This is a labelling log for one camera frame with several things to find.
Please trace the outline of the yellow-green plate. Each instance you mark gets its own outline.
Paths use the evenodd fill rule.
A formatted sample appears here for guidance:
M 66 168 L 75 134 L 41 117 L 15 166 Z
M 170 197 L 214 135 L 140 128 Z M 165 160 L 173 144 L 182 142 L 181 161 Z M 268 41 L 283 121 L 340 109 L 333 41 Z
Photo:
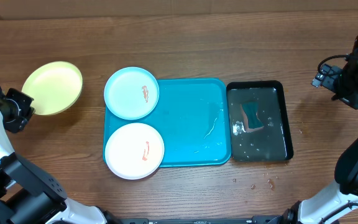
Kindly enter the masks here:
M 22 92 L 33 98 L 36 115 L 47 116 L 67 110 L 79 98 L 83 87 L 80 70 L 69 62 L 42 65 L 24 82 Z

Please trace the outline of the green orange sponge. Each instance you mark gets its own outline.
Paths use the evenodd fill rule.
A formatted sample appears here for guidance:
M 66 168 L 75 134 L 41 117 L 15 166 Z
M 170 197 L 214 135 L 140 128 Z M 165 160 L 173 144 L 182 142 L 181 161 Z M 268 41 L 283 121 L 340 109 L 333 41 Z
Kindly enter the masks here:
M 256 102 L 249 101 L 241 104 L 241 113 L 244 119 L 244 129 L 247 133 L 264 128 L 263 123 L 258 117 L 258 104 Z

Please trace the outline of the light blue plate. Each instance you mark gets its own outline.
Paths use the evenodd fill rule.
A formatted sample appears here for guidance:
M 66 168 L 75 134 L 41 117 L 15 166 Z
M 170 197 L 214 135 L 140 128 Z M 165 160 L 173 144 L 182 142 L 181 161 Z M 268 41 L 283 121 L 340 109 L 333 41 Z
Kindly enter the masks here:
M 104 101 L 115 116 L 141 119 L 150 114 L 159 99 L 155 77 L 140 67 L 122 68 L 111 75 L 104 88 Z

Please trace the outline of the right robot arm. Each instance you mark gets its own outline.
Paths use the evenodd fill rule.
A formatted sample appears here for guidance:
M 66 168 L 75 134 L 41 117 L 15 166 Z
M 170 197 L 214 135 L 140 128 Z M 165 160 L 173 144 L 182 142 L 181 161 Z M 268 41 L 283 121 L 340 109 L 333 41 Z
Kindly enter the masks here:
M 327 65 L 322 60 L 311 82 L 333 92 L 340 100 L 358 110 L 358 36 L 352 52 L 342 55 L 343 68 Z M 337 223 L 344 215 L 358 209 L 358 138 L 339 157 L 334 180 L 315 196 L 298 201 L 271 223 Z

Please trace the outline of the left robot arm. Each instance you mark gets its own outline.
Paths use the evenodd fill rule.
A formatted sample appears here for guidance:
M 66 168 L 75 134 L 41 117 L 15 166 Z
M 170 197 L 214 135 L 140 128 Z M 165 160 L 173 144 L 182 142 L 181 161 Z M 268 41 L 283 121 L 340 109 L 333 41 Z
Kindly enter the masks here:
M 112 213 L 68 198 L 59 181 L 17 154 L 7 136 L 34 114 L 33 99 L 0 86 L 0 223 L 120 223 Z

